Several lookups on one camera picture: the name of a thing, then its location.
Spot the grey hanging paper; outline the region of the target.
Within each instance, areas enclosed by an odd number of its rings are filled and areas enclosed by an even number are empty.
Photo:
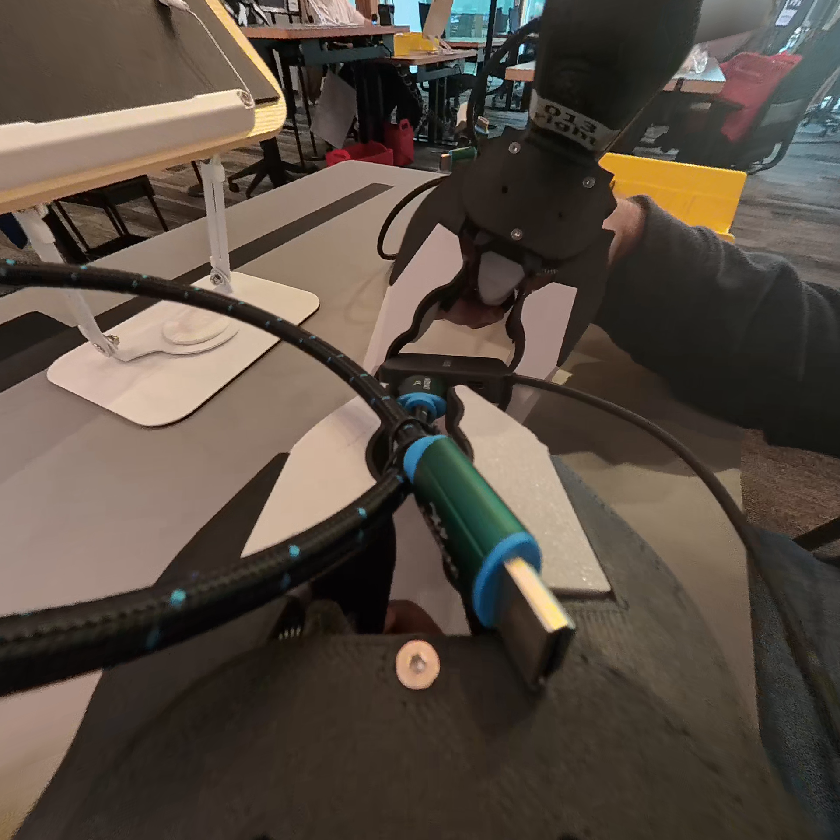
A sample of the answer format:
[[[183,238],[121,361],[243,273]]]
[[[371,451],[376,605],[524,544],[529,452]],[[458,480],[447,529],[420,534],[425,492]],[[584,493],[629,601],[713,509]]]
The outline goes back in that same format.
[[[355,88],[329,70],[311,115],[313,135],[333,149],[342,149],[358,113]]]

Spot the black square hub with cable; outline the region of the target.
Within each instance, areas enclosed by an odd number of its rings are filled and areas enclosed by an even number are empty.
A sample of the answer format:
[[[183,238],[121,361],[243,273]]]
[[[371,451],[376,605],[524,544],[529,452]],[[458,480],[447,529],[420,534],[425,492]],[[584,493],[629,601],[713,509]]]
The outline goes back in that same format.
[[[528,387],[585,404],[635,426],[669,449],[700,479],[737,533],[748,562],[751,564],[755,561],[760,549],[756,531],[749,525],[732,495],[711,469],[685,444],[656,423],[603,397],[582,392],[565,384],[512,373],[498,359],[405,353],[386,360],[377,373],[380,382],[389,385],[393,393],[396,393],[397,387],[402,386],[405,380],[415,375],[428,375],[433,380],[440,380],[445,390],[451,390],[456,385],[466,385],[499,408],[510,407],[515,387]]]

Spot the white folding stand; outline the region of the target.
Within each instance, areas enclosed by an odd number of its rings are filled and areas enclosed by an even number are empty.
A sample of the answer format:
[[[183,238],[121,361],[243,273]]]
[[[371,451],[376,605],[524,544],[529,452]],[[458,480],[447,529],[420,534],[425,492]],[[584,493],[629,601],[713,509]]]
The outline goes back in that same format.
[[[197,289],[221,293],[300,325],[320,307],[307,290],[232,270],[225,216],[225,173],[216,154],[201,163],[210,269]],[[61,295],[87,348],[47,371],[49,382],[143,427],[183,420],[278,343],[278,338],[184,297],[161,301],[104,332],[81,290]]]

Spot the person's left hand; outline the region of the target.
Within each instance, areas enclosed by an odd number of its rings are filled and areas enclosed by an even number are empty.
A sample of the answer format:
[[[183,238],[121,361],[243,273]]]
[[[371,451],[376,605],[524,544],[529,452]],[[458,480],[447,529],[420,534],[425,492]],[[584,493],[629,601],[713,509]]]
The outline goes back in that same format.
[[[408,600],[393,600],[385,611],[383,634],[442,635],[435,620],[418,604]]]

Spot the person's right forearm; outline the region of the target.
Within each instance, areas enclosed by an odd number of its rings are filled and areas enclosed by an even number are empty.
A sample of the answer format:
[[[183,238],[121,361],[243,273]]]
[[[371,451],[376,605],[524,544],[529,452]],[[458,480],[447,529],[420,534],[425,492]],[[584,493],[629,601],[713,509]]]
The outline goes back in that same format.
[[[595,325],[681,401],[838,458],[838,289],[631,198],[644,231],[608,272]]]

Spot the person's right hand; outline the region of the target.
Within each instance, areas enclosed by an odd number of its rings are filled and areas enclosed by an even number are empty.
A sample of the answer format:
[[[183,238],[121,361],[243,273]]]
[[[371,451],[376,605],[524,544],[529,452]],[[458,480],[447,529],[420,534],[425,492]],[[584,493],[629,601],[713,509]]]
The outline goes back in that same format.
[[[619,197],[616,209],[604,221],[604,230],[612,232],[607,258],[607,270],[611,271],[615,263],[627,256],[635,247],[644,231],[645,208],[633,198]],[[469,329],[483,329],[506,317],[502,306],[490,306],[479,299],[459,298],[446,311],[440,311],[438,320],[452,322]]]

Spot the long wooden desk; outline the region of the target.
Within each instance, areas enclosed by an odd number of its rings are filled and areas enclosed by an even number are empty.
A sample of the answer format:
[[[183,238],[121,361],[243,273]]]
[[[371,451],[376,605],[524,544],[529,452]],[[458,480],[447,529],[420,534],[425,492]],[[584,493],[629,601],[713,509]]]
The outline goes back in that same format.
[[[534,79],[535,61],[522,62],[505,69],[505,80],[531,83]],[[664,92],[699,93],[718,95],[726,78],[715,59],[709,58],[703,72],[681,71],[663,86]]]
[[[291,83],[291,68],[333,67],[394,56],[394,37],[407,34],[407,26],[384,26],[365,22],[358,25],[288,24],[245,26],[240,28],[269,69],[269,79],[276,81],[291,120],[299,163],[286,163],[276,140],[263,140],[269,179],[281,186],[292,175],[314,172],[303,160],[298,131],[297,105]]]

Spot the red jacket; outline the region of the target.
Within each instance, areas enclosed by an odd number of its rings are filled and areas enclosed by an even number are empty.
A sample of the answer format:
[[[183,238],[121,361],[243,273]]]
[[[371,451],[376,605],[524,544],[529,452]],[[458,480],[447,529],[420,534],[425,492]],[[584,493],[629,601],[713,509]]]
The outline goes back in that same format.
[[[742,52],[721,63],[725,83],[715,100],[726,112],[721,135],[733,144],[744,140],[762,106],[801,62],[802,56],[788,52],[773,56]]]

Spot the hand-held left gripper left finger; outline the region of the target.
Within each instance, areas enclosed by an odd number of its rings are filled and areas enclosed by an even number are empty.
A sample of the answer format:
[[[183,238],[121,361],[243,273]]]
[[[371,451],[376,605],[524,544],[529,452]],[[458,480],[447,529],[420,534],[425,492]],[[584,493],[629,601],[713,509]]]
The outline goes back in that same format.
[[[307,432],[286,464],[242,550],[242,558],[319,525],[371,489],[366,461],[380,418],[356,396]]]

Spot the black pole stand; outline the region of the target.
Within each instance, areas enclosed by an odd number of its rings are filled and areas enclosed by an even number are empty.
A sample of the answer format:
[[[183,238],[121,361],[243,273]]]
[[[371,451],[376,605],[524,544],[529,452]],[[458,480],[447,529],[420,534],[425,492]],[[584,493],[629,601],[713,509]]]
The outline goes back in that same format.
[[[490,60],[494,54],[494,37],[496,35],[496,20],[497,20],[497,6],[498,1],[490,1],[488,26],[485,43],[485,59],[483,61],[480,74],[476,81],[474,93],[476,94],[476,105],[474,117],[481,118],[484,115],[485,101],[487,98],[487,83],[490,76]]]

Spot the person's jeans leg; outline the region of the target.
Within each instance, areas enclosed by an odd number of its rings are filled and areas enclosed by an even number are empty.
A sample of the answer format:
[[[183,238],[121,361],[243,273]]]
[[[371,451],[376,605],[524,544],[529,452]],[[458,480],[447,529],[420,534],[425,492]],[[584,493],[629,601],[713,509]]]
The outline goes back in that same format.
[[[839,838],[839,572],[754,530],[749,573],[760,736],[819,838]]]

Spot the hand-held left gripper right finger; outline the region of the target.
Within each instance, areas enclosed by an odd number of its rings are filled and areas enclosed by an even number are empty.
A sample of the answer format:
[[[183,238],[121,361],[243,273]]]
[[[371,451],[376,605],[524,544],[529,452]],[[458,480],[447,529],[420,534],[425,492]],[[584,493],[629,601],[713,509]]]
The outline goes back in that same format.
[[[536,539],[543,582],[561,596],[606,596],[612,588],[577,518],[547,446],[523,425],[538,396],[515,386],[507,411],[466,385],[455,387],[457,429],[473,463]]]

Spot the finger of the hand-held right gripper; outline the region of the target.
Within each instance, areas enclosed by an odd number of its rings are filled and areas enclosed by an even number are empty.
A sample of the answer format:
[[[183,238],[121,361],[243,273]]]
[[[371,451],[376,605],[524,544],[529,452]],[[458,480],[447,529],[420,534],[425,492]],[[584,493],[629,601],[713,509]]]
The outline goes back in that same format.
[[[424,335],[444,297],[455,290],[463,266],[459,237],[436,226],[385,292],[364,357],[368,373]]]
[[[518,296],[507,318],[513,343],[510,373],[547,380],[560,366],[560,356],[577,290],[550,282]]]

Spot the yellow plastic bin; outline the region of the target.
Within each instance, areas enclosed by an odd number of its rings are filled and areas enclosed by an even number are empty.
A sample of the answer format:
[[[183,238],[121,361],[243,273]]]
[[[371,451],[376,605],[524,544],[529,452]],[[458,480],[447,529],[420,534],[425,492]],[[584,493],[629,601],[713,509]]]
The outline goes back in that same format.
[[[683,223],[708,228],[734,243],[731,227],[745,172],[613,153],[605,154],[600,165],[612,173],[617,196],[647,196]]]

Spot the black office chair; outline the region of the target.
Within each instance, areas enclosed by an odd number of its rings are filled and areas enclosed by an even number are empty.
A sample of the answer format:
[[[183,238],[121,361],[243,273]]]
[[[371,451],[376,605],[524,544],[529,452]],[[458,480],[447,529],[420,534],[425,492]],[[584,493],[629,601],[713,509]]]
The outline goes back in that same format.
[[[784,52],[801,56],[801,63],[762,106],[744,140],[730,143],[719,131],[709,165],[754,174],[782,161],[805,111],[826,80],[838,72],[839,24],[818,30],[800,51]]]

